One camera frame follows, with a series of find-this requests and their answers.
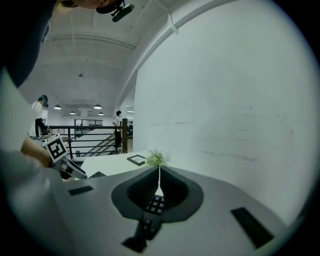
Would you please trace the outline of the white table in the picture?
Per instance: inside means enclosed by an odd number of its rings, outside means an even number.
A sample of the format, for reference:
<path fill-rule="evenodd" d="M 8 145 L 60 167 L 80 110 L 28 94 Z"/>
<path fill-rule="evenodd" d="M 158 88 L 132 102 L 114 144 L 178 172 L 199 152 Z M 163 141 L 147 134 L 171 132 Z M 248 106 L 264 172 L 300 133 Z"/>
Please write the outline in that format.
<path fill-rule="evenodd" d="M 92 176 L 96 172 L 101 172 L 108 177 L 116 176 L 128 179 L 138 176 L 149 170 L 159 171 L 158 166 L 150 166 L 146 163 L 138 166 L 128 160 L 128 158 L 137 155 L 146 159 L 150 155 L 150 152 L 144 150 L 124 154 L 88 157 L 83 162 L 81 168 L 85 171 L 88 177 Z"/>

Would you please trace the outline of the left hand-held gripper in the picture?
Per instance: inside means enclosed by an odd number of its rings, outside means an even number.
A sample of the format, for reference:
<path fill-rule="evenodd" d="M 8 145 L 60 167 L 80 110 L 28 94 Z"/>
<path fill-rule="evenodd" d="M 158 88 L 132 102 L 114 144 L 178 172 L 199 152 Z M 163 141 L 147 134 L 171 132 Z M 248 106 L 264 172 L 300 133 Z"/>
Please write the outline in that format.
<path fill-rule="evenodd" d="M 44 144 L 44 148 L 52 159 L 53 168 L 61 175 L 73 177 L 79 180 L 87 179 L 86 172 L 68 157 L 68 150 L 59 133 L 49 137 Z"/>

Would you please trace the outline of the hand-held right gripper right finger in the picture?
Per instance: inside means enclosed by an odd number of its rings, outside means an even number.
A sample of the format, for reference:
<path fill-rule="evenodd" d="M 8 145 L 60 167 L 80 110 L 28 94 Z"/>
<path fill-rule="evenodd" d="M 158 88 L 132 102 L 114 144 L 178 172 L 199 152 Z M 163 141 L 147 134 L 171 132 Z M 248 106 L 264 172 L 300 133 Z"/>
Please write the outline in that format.
<path fill-rule="evenodd" d="M 198 183 L 204 198 L 200 208 L 183 222 L 164 223 L 153 240 L 153 253 L 161 256 L 250 256 L 255 251 L 231 211 L 246 208 L 274 237 L 285 224 L 271 209 L 237 186 L 195 172 L 174 168 Z"/>

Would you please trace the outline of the artificial flower sprig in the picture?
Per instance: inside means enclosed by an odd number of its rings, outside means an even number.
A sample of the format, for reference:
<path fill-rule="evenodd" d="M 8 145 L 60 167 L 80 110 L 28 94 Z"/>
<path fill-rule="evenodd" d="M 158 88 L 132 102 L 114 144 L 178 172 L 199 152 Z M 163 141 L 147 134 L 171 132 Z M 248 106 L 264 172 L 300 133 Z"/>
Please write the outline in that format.
<path fill-rule="evenodd" d="M 145 158 L 145 163 L 148 166 L 168 166 L 169 157 L 161 150 L 153 148 L 148 150 L 148 155 Z"/>

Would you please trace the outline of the black picture frame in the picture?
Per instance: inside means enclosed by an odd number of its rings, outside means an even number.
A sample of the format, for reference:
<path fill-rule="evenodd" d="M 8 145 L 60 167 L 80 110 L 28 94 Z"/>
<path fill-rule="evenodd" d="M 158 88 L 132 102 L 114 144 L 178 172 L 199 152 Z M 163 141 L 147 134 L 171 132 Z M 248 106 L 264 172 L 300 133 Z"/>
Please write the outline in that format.
<path fill-rule="evenodd" d="M 127 160 L 136 166 L 142 166 L 145 164 L 145 157 L 138 154 L 128 157 Z"/>

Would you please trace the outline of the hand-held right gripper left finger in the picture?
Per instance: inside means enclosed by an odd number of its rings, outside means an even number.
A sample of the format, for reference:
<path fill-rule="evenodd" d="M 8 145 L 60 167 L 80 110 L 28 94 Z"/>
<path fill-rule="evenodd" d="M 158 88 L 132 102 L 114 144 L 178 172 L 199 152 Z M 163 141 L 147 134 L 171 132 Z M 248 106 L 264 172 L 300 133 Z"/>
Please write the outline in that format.
<path fill-rule="evenodd" d="M 76 256 L 161 256 L 161 237 L 147 241 L 144 231 L 158 180 L 154 166 L 64 182 L 62 209 Z"/>

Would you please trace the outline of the person's left forearm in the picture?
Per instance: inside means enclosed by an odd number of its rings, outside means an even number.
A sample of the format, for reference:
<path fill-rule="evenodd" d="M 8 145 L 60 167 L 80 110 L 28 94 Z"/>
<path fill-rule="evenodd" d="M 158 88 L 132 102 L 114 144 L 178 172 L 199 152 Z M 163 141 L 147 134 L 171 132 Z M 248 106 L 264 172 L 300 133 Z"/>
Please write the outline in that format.
<path fill-rule="evenodd" d="M 53 161 L 47 150 L 35 143 L 29 136 L 24 139 L 20 151 L 24 155 L 37 159 L 46 168 L 53 166 Z"/>

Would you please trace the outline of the black metal railing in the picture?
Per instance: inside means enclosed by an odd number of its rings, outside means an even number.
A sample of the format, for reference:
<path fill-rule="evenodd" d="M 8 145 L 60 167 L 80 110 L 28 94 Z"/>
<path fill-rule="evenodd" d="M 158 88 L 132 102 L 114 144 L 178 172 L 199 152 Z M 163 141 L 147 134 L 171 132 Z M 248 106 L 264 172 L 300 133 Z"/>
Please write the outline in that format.
<path fill-rule="evenodd" d="M 50 126 L 50 133 L 66 139 L 68 155 L 72 159 L 122 154 L 122 140 L 115 151 L 114 125 L 104 126 L 100 120 L 75 120 L 74 125 Z M 120 121 L 122 138 L 122 120 Z"/>

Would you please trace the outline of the black keyboard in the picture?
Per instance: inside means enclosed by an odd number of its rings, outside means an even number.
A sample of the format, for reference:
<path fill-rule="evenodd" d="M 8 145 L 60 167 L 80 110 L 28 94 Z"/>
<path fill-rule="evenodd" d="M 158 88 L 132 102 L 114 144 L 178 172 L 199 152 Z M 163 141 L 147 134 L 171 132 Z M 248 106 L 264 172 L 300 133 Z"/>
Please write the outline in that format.
<path fill-rule="evenodd" d="M 159 170 L 146 167 L 108 178 L 123 178 L 111 191 L 111 201 L 119 213 L 128 219 L 138 220 L 143 226 L 144 239 L 150 241 L 161 228 L 165 198 L 156 194 L 159 187 Z"/>

